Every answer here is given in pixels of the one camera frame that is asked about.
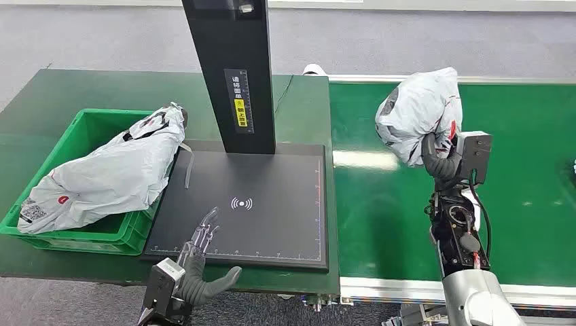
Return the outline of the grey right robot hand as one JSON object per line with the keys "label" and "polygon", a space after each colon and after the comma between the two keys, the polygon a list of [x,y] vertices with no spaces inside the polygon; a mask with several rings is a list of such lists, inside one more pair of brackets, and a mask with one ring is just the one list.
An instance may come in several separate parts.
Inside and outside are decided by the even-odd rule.
{"label": "grey right robot hand", "polygon": [[422,162],[428,174],[435,179],[451,180],[456,176],[456,172],[462,160],[462,155],[457,151],[451,151],[446,158],[437,155],[435,149],[435,135],[427,134],[422,140],[421,146]]}

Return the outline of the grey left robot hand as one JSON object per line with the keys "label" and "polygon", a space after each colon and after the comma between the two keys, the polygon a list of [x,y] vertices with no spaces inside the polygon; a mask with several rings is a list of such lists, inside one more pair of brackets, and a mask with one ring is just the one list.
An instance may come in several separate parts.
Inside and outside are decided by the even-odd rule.
{"label": "grey left robot hand", "polygon": [[200,221],[190,240],[183,244],[177,263],[184,268],[185,275],[176,296],[191,306],[201,306],[216,295],[233,287],[242,272],[240,266],[229,269],[226,275],[212,281],[203,279],[206,252],[217,225],[219,209],[213,207]]}

